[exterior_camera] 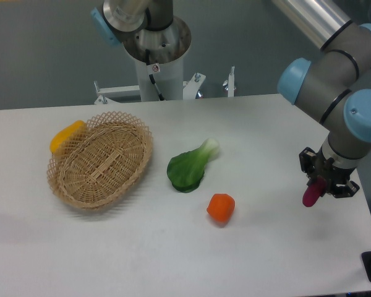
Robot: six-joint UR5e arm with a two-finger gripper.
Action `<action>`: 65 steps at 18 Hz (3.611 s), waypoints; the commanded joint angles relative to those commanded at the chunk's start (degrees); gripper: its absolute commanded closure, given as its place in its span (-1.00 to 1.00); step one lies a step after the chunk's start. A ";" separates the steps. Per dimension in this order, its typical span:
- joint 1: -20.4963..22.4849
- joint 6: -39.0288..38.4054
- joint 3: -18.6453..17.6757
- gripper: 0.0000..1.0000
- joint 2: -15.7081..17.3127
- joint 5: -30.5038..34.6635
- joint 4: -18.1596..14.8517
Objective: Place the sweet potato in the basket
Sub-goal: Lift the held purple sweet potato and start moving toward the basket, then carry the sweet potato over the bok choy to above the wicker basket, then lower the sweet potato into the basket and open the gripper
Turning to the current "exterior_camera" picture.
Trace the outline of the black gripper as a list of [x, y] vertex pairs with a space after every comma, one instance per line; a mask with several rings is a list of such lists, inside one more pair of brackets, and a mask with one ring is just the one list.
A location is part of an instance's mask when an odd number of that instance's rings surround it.
[[326, 192], [334, 198], [353, 197], [360, 189], [360, 186], [354, 181], [350, 181], [352, 168], [339, 168], [333, 165], [333, 159], [317, 158], [317, 154], [306, 147], [299, 154], [301, 171], [308, 177], [308, 183], [316, 182], [317, 176], [326, 181]]

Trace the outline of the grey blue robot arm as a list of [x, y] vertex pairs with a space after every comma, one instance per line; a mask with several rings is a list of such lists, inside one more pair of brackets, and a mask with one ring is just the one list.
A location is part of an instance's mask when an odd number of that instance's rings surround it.
[[[332, 1], [275, 5], [323, 52], [315, 63], [293, 61], [277, 84], [288, 102], [329, 132], [319, 151], [305, 148], [299, 155], [309, 179], [303, 203], [310, 207], [325, 194], [352, 197], [359, 187], [351, 173], [371, 149], [371, 90], [351, 90], [371, 69], [371, 24], [356, 25]], [[183, 83], [191, 35], [171, 1], [105, 1], [91, 18], [108, 44], [123, 44], [134, 60], [142, 100], [197, 97], [204, 78], [195, 74]]]

